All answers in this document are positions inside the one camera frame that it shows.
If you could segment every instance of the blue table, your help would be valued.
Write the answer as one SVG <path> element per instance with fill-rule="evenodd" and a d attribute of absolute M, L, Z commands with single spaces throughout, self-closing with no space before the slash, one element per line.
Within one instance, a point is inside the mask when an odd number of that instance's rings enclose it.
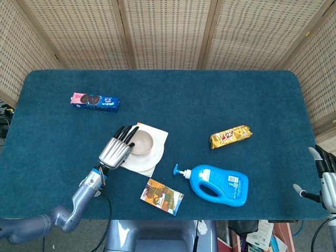
<path fill-rule="evenodd" d="M 120 98 L 118 113 L 77 109 L 74 92 Z M 121 125 L 143 122 L 169 132 L 153 179 L 185 194 L 174 217 L 140 200 L 147 177 L 116 169 L 107 192 L 113 219 L 323 218 L 320 205 L 300 198 L 300 184 L 317 193 L 319 179 L 307 148 L 314 137 L 296 76 L 289 71 L 41 70 L 24 83 L 0 158 L 0 217 L 47 213 L 71 196 Z M 247 140 L 211 150 L 209 137 L 241 124 Z M 181 169 L 210 164 L 243 172 L 243 207 L 197 197 Z M 85 218 L 108 218 L 95 198 Z"/>

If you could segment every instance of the wicker partition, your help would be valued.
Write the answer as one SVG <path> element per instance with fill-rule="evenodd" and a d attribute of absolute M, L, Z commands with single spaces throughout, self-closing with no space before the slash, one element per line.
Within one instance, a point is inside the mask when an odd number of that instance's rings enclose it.
<path fill-rule="evenodd" d="M 16 106 L 27 74 L 61 67 L 10 0 L 0 1 L 0 98 Z"/>
<path fill-rule="evenodd" d="M 206 69 L 272 69 L 324 1 L 223 0 Z"/>
<path fill-rule="evenodd" d="M 311 122 L 336 112 L 336 12 L 286 67 L 300 80 Z"/>
<path fill-rule="evenodd" d="M 115 15 L 119 14 L 118 5 L 113 5 L 117 1 L 23 2 L 28 15 L 50 39 L 68 68 L 128 68 Z"/>
<path fill-rule="evenodd" d="M 210 0 L 123 0 L 136 68 L 196 69 Z"/>
<path fill-rule="evenodd" d="M 299 78 L 316 142 L 336 154 L 336 6 L 327 14 L 286 68 Z"/>

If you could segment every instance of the robotic hand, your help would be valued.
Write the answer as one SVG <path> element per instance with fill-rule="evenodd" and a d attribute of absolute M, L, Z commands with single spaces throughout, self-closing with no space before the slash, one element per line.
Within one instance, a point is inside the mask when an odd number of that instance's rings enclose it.
<path fill-rule="evenodd" d="M 72 196 L 73 210 L 65 206 L 55 207 L 49 215 L 24 219 L 0 219 L 0 239 L 6 237 L 11 244 L 46 236 L 53 226 L 64 232 L 73 231 L 95 193 L 105 186 L 109 170 L 116 169 L 129 156 L 135 144 L 130 143 L 139 127 L 121 127 L 99 156 L 99 165 L 93 168 Z"/>
<path fill-rule="evenodd" d="M 330 213 L 330 218 L 325 221 L 316 231 L 311 244 L 311 251 L 313 252 L 314 241 L 320 229 L 328 224 L 331 239 L 336 252 L 336 156 L 326 152 L 324 149 L 315 145 L 315 149 L 309 147 L 309 152 L 314 157 L 316 168 L 321 181 L 320 195 L 307 193 L 299 185 L 294 184 L 295 191 L 301 197 L 311 199 L 317 203 L 322 203 L 322 207 Z"/>

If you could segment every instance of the chocolate bar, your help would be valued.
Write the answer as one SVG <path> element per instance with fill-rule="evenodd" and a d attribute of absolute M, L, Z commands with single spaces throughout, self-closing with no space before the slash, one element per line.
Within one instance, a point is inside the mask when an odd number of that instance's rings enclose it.
<path fill-rule="evenodd" d="M 210 136 L 211 149 L 215 149 L 230 143 L 244 140 L 252 135 L 250 128 L 246 125 L 234 127 Z"/>

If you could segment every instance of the paper bowl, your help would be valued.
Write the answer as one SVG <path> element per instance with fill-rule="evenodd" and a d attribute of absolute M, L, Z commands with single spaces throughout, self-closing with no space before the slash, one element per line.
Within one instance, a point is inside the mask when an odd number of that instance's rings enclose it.
<path fill-rule="evenodd" d="M 134 155 L 145 155 L 149 153 L 154 143 L 152 136 L 143 130 L 137 130 L 137 132 L 132 137 L 131 142 L 135 143 L 135 146 L 131 152 Z"/>

